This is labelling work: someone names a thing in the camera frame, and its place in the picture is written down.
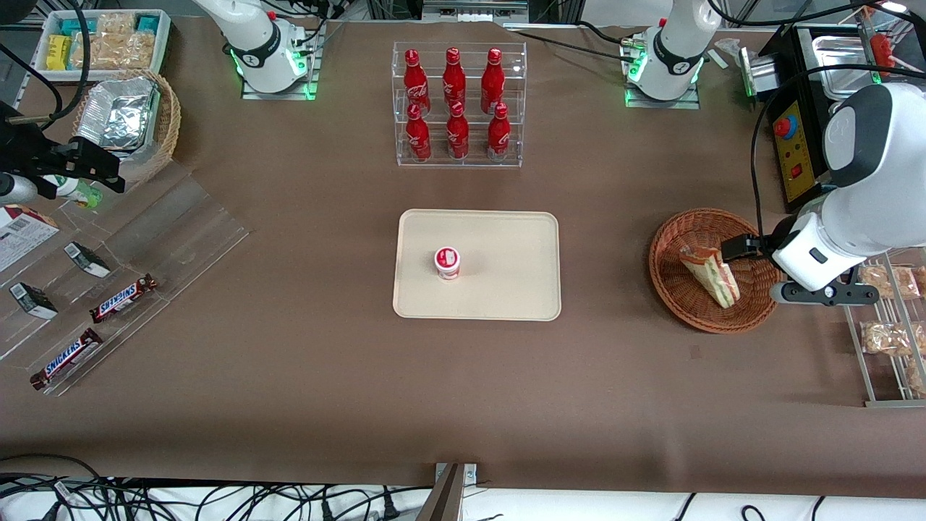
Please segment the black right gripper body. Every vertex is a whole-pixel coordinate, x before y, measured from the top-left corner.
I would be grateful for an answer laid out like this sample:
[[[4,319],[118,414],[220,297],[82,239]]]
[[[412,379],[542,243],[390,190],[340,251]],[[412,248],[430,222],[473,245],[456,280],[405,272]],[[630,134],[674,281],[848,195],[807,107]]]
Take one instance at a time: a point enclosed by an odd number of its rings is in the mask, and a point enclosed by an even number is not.
[[[47,138],[34,123],[13,124],[11,117],[20,113],[8,103],[1,102],[1,167],[17,184],[32,185],[37,194],[54,199],[57,187],[44,178],[59,175],[79,179],[75,171],[78,145],[74,139],[61,144]]]

